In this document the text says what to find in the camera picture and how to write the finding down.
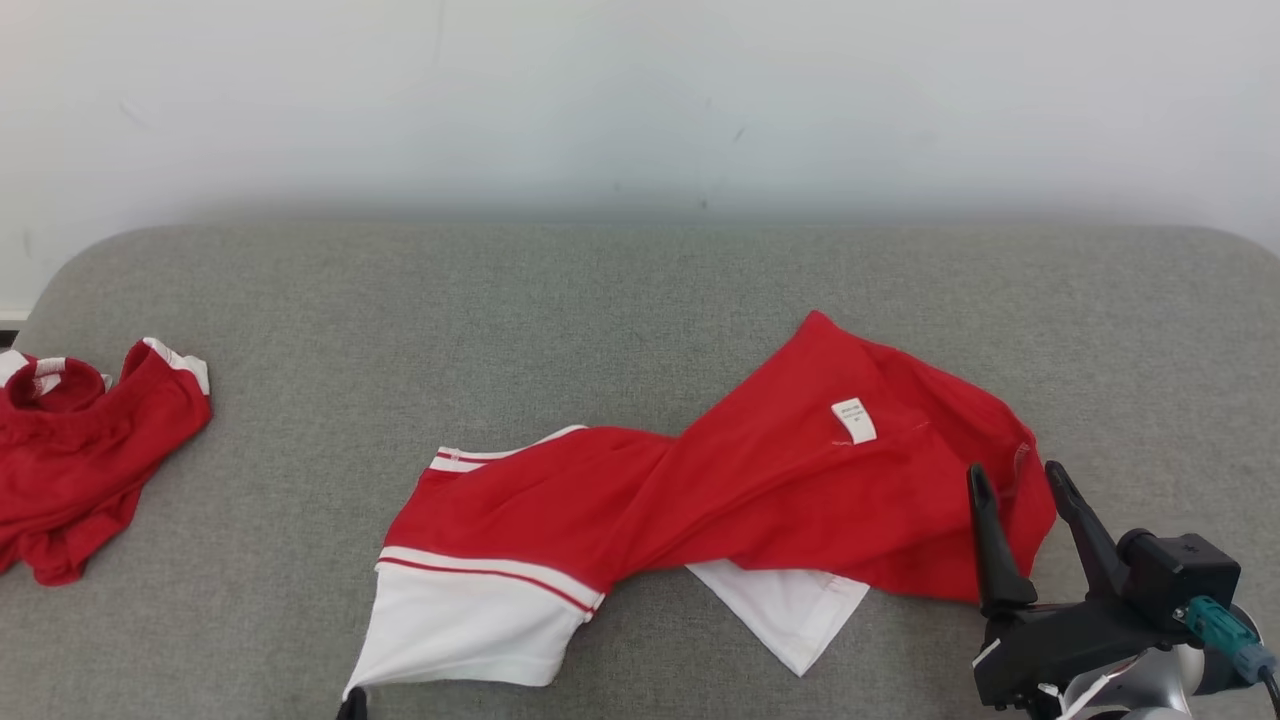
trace gray fabric surface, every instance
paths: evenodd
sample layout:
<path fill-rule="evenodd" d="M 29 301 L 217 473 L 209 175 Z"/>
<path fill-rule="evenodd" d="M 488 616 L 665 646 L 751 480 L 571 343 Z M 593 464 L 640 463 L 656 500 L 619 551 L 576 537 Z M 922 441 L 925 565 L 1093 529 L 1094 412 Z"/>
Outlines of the gray fabric surface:
<path fill-rule="evenodd" d="M 1230 552 L 1238 601 L 1280 638 L 1280 261 L 1239 238 L 159 228 L 68 264 L 18 347 L 115 373 L 160 337 L 209 361 L 215 419 L 82 582 L 0 578 L 0 717 L 330 717 L 383 533 L 438 445 L 678 433 L 815 307 L 1005 398 L 1112 532 Z M 1034 579 L 1042 600 L 1083 593 L 1061 524 Z M 396 685 L 374 716 L 980 717 L 980 633 L 970 607 L 873 592 L 796 679 L 673 571 L 618 588 L 549 688 Z M 1270 712 L 1262 689 L 1194 705 Z"/>

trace white sleeve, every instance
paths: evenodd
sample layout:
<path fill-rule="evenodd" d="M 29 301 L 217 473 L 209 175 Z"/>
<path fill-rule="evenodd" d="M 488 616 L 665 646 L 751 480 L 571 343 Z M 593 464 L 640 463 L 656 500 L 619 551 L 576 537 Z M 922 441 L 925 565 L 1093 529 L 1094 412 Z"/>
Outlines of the white sleeve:
<path fill-rule="evenodd" d="M 744 570 L 728 560 L 689 570 L 796 675 L 822 656 L 868 591 L 820 570 Z"/>
<path fill-rule="evenodd" d="M 586 598 L 590 605 L 579 602 L 532 575 L 413 568 L 392 560 L 384 550 L 365 644 L 343 700 L 356 687 L 388 683 L 488 680 L 547 685 L 564 660 L 573 630 L 590 620 L 603 600 L 595 593 L 594 600 Z M 535 568 L 515 561 L 479 562 Z M 541 570 L 558 575 L 556 570 Z"/>

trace white trim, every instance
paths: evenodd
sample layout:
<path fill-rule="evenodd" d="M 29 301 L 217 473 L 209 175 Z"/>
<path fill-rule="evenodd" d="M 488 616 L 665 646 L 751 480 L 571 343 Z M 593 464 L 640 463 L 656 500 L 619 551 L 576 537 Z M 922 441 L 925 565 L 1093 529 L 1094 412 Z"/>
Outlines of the white trim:
<path fill-rule="evenodd" d="M 178 355 L 154 337 L 145 337 L 142 342 L 164 357 L 165 363 L 174 370 L 187 370 L 192 375 L 196 375 L 196 382 L 200 383 L 200 392 L 206 396 L 209 395 L 209 365 L 204 360 L 195 355 Z"/>
<path fill-rule="evenodd" d="M 547 685 L 584 620 L 563 598 L 508 577 L 385 564 L 342 697 L 355 687 L 429 680 Z"/>
<path fill-rule="evenodd" d="M 564 437 L 564 436 L 567 436 L 567 434 L 570 434 L 570 433 L 572 433 L 575 430 L 585 430 L 585 429 L 586 429 L 586 425 L 568 425 L 566 428 L 561 428 L 561 429 L 556 430 L 554 433 L 544 437 L 543 439 L 540 439 L 540 441 L 538 441 L 538 442 L 535 442 L 532 445 L 526 445 L 525 447 L 517 447 L 516 450 L 504 450 L 502 452 L 468 452 L 466 450 L 458 450 L 456 447 L 442 447 L 439 450 L 439 452 L 442 452 L 444 455 L 448 455 L 448 456 L 453 457 L 454 460 L 460 460 L 460 459 L 461 460 L 500 460 L 503 457 L 509 457 L 509 456 L 520 452 L 521 450 L 529 450 L 530 447 L 534 447 L 534 445 L 541 445 L 544 442 L 550 442 L 550 441 L 553 441 L 556 438 L 562 438 L 562 437 Z"/>
<path fill-rule="evenodd" d="M 556 588 L 557 591 L 572 597 L 575 601 L 582 603 L 591 610 L 600 606 L 604 601 L 604 593 L 596 592 L 582 583 L 575 580 L 570 575 L 561 573 L 559 570 L 547 568 L 544 565 L 534 565 L 531 562 L 521 562 L 518 560 L 477 560 L 472 557 L 449 557 L 448 555 L 436 555 L 434 552 L 428 552 L 425 550 L 413 550 L 411 547 L 384 547 L 383 552 L 378 556 L 379 560 L 392 559 L 403 560 L 406 562 L 415 562 L 417 565 L 428 565 L 433 568 L 442 568 L 445 570 L 470 570 L 472 573 L 502 573 L 507 575 L 516 575 L 518 578 L 529 578 L 530 580 L 538 580 L 539 583 Z"/>
<path fill-rule="evenodd" d="M 36 360 L 36 375 L 52 375 L 55 373 L 64 372 L 67 372 L 65 357 L 45 357 L 44 360 Z"/>
<path fill-rule="evenodd" d="M 463 462 L 462 460 L 436 455 L 426 468 L 429 470 L 440 470 L 442 473 L 470 473 L 471 470 L 484 468 L 484 462 Z"/>

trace clothing label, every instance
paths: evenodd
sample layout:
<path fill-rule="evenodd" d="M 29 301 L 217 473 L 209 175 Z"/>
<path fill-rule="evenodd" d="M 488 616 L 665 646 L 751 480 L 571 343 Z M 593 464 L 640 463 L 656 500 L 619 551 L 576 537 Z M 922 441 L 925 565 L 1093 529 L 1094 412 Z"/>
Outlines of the clothing label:
<path fill-rule="evenodd" d="M 872 421 L 870 414 L 863 407 L 861 400 L 855 397 L 837 402 L 831 406 L 831 411 L 836 414 L 836 419 L 844 423 L 845 429 L 852 436 L 854 445 L 876 439 L 876 423 Z"/>
<path fill-rule="evenodd" d="M 36 397 L 54 392 L 54 388 L 63 384 L 61 375 L 45 375 L 36 378 Z"/>

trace red shorts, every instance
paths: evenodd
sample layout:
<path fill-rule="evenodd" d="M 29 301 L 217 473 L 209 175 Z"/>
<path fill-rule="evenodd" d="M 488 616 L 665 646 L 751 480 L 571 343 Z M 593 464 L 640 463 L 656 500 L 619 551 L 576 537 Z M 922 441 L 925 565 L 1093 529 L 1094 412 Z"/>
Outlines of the red shorts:
<path fill-rule="evenodd" d="M 73 359 L 0 355 L 0 573 L 79 579 L 133 520 L 142 486 L 210 419 L 205 364 L 146 338 L 120 382 Z"/>
<path fill-rule="evenodd" d="M 348 689 L 547 684 L 613 583 L 658 568 L 728 559 L 975 601 L 973 462 L 1029 573 L 1053 521 L 1032 433 L 987 392 L 813 313 L 678 438 L 567 428 L 515 454 L 443 451 L 433 468 L 470 471 L 429 469 L 392 524 Z"/>

